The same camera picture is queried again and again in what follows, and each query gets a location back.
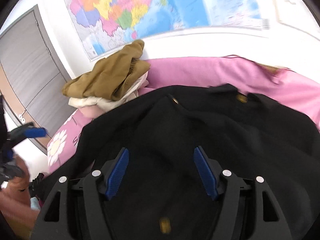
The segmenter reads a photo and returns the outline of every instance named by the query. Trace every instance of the daisy print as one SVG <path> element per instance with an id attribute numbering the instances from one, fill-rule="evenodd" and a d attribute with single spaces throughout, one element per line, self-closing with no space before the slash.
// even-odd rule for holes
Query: daisy print
<path id="1" fill-rule="evenodd" d="M 62 130 L 61 132 L 58 132 L 53 137 L 52 142 L 48 146 L 48 166 L 49 167 L 52 164 L 54 164 L 57 160 L 59 160 L 59 155 L 62 153 L 64 145 L 66 144 L 66 138 L 67 138 L 66 132 L 67 130 Z"/>

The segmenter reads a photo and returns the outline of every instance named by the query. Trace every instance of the ridged blue pad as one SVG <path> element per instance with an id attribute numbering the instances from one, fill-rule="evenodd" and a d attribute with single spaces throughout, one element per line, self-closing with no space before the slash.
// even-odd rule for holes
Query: ridged blue pad
<path id="1" fill-rule="evenodd" d="M 107 190 L 105 195 L 108 200 L 110 200 L 117 194 L 125 170 L 127 169 L 128 162 L 129 151 L 128 149 L 125 149 L 107 179 Z"/>
<path id="2" fill-rule="evenodd" d="M 199 147 L 195 148 L 195 151 L 193 153 L 193 160 L 196 164 L 207 194 L 211 196 L 212 200 L 216 200 L 219 196 L 217 191 L 217 180 Z"/>

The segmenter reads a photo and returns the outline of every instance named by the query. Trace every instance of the gray door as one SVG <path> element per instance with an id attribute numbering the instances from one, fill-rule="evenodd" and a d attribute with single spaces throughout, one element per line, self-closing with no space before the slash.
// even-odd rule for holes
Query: gray door
<path id="1" fill-rule="evenodd" d="M 61 93 L 66 81 L 46 43 L 29 11 L 1 36 L 0 61 L 21 104 L 52 137 L 75 109 Z"/>

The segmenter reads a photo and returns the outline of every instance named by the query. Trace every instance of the map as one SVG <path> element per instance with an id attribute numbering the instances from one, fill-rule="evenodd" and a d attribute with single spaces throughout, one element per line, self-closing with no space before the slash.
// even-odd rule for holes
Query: map
<path id="1" fill-rule="evenodd" d="M 257 0 L 65 0 L 91 60 L 135 39 L 210 26 L 263 28 Z"/>

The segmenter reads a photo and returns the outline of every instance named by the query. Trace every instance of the black garment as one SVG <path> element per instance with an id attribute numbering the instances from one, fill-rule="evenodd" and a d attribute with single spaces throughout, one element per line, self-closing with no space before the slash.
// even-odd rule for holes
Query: black garment
<path id="1" fill-rule="evenodd" d="M 201 145 L 237 176 L 262 176 L 275 194 L 293 239 L 302 239 L 320 212 L 320 135 L 304 114 L 259 94 L 237 100 L 229 84 L 165 87 L 102 115 L 84 127 L 76 154 L 45 178 L 47 197 L 60 176 L 74 178 L 130 152 L 119 191 L 105 203 L 118 240 L 208 239 L 219 208 L 207 196 L 193 161 Z M 159 219 L 172 232 L 163 235 Z"/>

